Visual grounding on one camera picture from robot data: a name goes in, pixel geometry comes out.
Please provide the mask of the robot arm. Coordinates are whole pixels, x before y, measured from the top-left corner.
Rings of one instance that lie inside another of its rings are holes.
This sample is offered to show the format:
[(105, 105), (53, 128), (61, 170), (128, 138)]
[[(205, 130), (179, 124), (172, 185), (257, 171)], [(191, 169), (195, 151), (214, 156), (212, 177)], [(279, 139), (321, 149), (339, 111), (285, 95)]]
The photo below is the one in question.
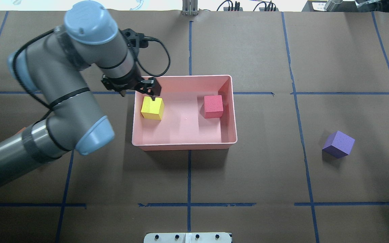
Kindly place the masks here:
[(157, 75), (145, 79), (140, 73), (138, 49), (147, 41), (155, 38), (120, 30), (102, 4), (85, 0), (66, 12), (62, 25), (11, 54), (12, 75), (48, 112), (0, 142), (0, 187), (70, 151), (88, 155), (114, 139), (108, 117), (80, 73), (91, 65), (102, 71), (107, 90), (159, 97)]

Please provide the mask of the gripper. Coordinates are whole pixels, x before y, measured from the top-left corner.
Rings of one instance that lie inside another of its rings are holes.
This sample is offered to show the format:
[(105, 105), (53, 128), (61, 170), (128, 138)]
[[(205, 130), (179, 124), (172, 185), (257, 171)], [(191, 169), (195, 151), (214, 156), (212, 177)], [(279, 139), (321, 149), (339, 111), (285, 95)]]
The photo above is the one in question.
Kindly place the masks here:
[(101, 82), (107, 90), (115, 91), (121, 94), (121, 96), (125, 96), (127, 90), (134, 90), (148, 95), (153, 101), (161, 95), (162, 90), (156, 77), (144, 79), (138, 69), (132, 69), (119, 78), (111, 78), (103, 75)]

